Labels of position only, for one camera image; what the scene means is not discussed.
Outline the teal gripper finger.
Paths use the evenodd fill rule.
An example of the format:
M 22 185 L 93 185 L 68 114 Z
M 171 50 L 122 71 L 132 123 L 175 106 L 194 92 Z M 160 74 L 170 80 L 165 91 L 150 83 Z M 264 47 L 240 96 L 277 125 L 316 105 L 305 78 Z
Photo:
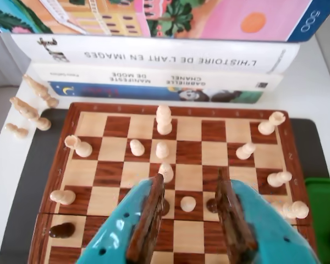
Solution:
M 164 178 L 134 185 L 76 263 L 150 263 L 161 225 Z
M 218 170 L 215 201 L 230 263 L 318 263 L 308 241 L 254 188 Z

